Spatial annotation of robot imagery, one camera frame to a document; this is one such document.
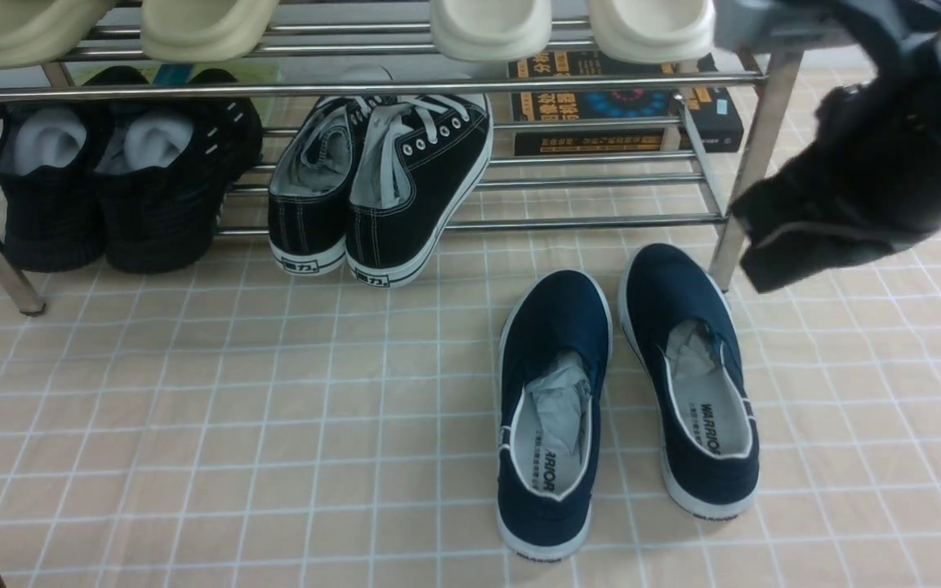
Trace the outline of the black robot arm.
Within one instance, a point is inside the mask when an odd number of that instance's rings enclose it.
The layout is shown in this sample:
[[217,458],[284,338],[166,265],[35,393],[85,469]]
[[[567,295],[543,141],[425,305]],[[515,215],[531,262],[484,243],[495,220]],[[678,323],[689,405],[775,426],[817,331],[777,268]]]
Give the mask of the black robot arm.
[[830,91],[814,141],[731,206],[756,291],[866,265],[941,230],[941,1],[769,1],[724,49],[770,52],[779,31],[826,19],[867,53],[874,79]]

